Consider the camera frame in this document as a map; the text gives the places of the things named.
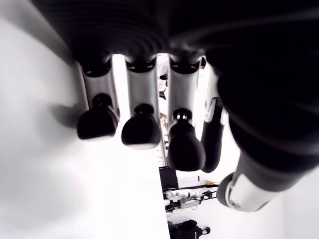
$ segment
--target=black rubber fingertip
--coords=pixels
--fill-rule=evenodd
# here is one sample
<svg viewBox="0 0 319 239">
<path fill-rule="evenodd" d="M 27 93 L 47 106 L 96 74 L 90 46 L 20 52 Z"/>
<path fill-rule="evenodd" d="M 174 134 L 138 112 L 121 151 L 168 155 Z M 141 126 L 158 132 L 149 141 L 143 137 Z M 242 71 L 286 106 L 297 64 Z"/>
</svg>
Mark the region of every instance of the black rubber fingertip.
<svg viewBox="0 0 319 239">
<path fill-rule="evenodd" d="M 77 134 L 80 139 L 113 137 L 117 126 L 117 117 L 110 109 L 91 109 L 80 117 Z"/>
<path fill-rule="evenodd" d="M 139 114 L 129 119 L 122 130 L 122 143 L 135 149 L 150 149 L 160 143 L 160 128 L 152 115 Z"/>
<path fill-rule="evenodd" d="M 196 171 L 205 165 L 205 150 L 190 124 L 177 123 L 169 132 L 168 163 L 180 171 Z"/>
</svg>

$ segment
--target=white wall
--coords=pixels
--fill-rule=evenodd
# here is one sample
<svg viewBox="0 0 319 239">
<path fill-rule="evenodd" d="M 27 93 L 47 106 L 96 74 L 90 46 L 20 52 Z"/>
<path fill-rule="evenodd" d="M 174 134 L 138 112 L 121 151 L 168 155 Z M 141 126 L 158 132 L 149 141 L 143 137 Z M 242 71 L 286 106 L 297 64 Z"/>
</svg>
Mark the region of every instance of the white wall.
<svg viewBox="0 0 319 239">
<path fill-rule="evenodd" d="M 284 193 L 287 239 L 318 237 L 319 169 L 304 177 Z"/>
<path fill-rule="evenodd" d="M 80 141 L 85 98 L 63 42 L 26 0 L 0 1 L 0 29 L 0 238 L 169 238 L 155 152 L 121 144 L 123 58 L 117 134 Z"/>
</svg>

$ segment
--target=robotic hand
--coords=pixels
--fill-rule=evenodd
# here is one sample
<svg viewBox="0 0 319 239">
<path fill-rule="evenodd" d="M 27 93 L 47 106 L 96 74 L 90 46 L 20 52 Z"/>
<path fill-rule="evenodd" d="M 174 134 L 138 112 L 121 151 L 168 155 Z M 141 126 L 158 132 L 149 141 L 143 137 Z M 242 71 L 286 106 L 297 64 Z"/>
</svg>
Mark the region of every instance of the robotic hand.
<svg viewBox="0 0 319 239">
<path fill-rule="evenodd" d="M 132 118 L 122 141 L 133 148 L 158 144 L 153 56 L 166 52 L 171 167 L 205 172 L 217 167 L 225 110 L 241 154 L 236 172 L 218 188 L 222 204 L 257 211 L 318 166 L 319 3 L 32 1 L 82 65 L 90 110 L 79 120 L 81 139 L 115 133 L 119 110 L 111 55 L 123 54 Z M 199 142 L 192 118 L 202 55 L 218 78 L 210 79 Z M 144 125 L 148 132 L 134 138 L 134 129 Z"/>
</svg>

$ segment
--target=white surface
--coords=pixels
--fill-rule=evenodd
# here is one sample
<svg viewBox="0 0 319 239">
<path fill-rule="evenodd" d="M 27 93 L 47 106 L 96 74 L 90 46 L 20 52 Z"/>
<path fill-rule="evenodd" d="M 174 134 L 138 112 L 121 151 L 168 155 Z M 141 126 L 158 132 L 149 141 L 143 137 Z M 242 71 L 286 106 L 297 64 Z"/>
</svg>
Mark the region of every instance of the white surface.
<svg viewBox="0 0 319 239">
<path fill-rule="evenodd" d="M 284 193 L 287 239 L 318 238 L 319 169 Z"/>
<path fill-rule="evenodd" d="M 117 134 L 80 141 L 85 98 L 61 40 L 25 0 L 0 2 L 0 29 L 0 238 L 169 238 L 155 151 L 121 143 L 123 58 L 114 58 Z"/>
</svg>

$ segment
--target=cable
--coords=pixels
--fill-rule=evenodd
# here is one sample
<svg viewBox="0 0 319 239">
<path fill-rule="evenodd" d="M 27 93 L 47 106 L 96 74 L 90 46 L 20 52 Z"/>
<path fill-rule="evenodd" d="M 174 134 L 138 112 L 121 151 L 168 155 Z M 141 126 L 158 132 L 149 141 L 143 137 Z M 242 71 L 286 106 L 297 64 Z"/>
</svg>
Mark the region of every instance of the cable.
<svg viewBox="0 0 319 239">
<path fill-rule="evenodd" d="M 183 209 L 183 208 L 188 208 L 188 207 L 182 207 L 182 206 L 179 206 L 179 207 L 174 207 L 174 208 L 180 208 L 180 209 Z"/>
<path fill-rule="evenodd" d="M 191 186 L 191 187 L 183 187 L 183 188 L 162 188 L 162 190 L 179 190 L 179 189 L 198 189 L 198 188 L 216 188 L 219 184 L 212 184 L 212 185 L 198 185 L 198 186 Z"/>
</svg>

